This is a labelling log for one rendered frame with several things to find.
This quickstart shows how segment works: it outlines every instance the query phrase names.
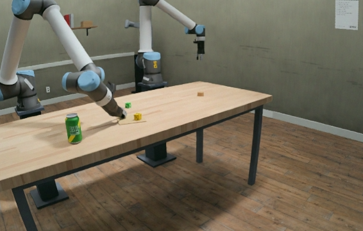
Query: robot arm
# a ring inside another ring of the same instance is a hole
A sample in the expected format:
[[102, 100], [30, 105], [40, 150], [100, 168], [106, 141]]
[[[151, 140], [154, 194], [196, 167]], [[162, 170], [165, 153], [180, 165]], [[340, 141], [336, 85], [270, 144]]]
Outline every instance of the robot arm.
[[103, 83], [104, 71], [102, 68], [96, 67], [90, 59], [69, 25], [65, 22], [60, 13], [60, 7], [54, 0], [13, 0], [12, 12], [14, 17], [0, 70], [0, 100], [16, 96], [19, 98], [21, 95], [20, 87], [15, 86], [24, 85], [23, 83], [27, 85], [27, 82], [18, 76], [16, 70], [21, 59], [23, 44], [30, 22], [35, 14], [39, 14], [50, 23], [67, 54], [78, 69], [76, 73], [65, 74], [62, 79], [63, 88], [69, 92], [88, 95], [111, 116], [126, 117], [126, 111], [118, 107], [113, 99], [114, 85], [109, 83], [109, 87], [107, 87]]
[[198, 60], [203, 59], [203, 55], [205, 54], [205, 41], [206, 41], [206, 29], [204, 25], [197, 25], [193, 20], [191, 20], [186, 15], [181, 13], [175, 7], [171, 6], [165, 0], [139, 0], [139, 4], [140, 4], [140, 34], [145, 33], [146, 35], [148, 35], [148, 31], [146, 32], [142, 31], [143, 24], [146, 24], [146, 27], [148, 27], [149, 26], [148, 24], [150, 23], [150, 28], [151, 28], [151, 13], [149, 15], [148, 9], [144, 8], [143, 6], [156, 6], [165, 13], [167, 13], [168, 15], [170, 15], [173, 19], [176, 19], [178, 22], [183, 24], [185, 26], [186, 34], [196, 35], [196, 40], [194, 41], [194, 43], [198, 45], [197, 59]]

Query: green wall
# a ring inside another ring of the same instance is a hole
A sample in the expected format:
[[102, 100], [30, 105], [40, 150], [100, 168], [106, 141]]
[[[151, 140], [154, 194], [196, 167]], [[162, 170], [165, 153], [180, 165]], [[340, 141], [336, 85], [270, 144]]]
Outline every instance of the green wall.
[[335, 29], [334, 0], [167, 0], [207, 27], [193, 35], [153, 10], [155, 50], [170, 85], [208, 81], [273, 95], [266, 109], [363, 133], [363, 1], [359, 30]]
[[[73, 13], [75, 26], [80, 21], [93, 21], [98, 28], [74, 30], [77, 38], [90, 56], [110, 55], [137, 51], [139, 48], [139, 32], [125, 30], [127, 18], [139, 18], [139, 5], [136, 1], [125, 0], [56, 0], [62, 14]], [[12, 0], [0, 0], [0, 67], [10, 23], [12, 21]], [[49, 23], [41, 16], [34, 16], [25, 41], [19, 67], [48, 64], [70, 60], [65, 49], [53, 33]], [[95, 62], [105, 70], [106, 80], [116, 84], [134, 82], [133, 57], [112, 58]], [[50, 99], [68, 95], [62, 89], [62, 76], [69, 71], [77, 71], [73, 65], [52, 67], [35, 71], [37, 91], [40, 99]], [[0, 109], [14, 107], [16, 99], [0, 102]]]

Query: can label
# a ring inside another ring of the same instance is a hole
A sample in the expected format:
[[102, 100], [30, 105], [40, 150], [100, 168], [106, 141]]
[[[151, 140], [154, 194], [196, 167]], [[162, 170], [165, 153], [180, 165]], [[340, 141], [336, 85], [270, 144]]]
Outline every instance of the can label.
[[80, 143], [82, 140], [80, 119], [77, 114], [68, 114], [65, 119], [67, 140], [71, 144]]

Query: paper poster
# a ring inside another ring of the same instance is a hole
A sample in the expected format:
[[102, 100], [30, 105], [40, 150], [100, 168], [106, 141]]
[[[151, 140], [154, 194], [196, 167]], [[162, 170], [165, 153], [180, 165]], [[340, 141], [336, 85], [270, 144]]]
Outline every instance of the paper poster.
[[359, 0], [335, 0], [335, 28], [359, 29]]

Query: red book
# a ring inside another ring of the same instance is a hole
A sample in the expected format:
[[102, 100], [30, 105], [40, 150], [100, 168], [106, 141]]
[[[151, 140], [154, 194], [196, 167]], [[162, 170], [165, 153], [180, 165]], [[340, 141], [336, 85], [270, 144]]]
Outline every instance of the red book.
[[64, 18], [69, 26], [71, 26], [71, 16], [70, 15], [64, 15]]

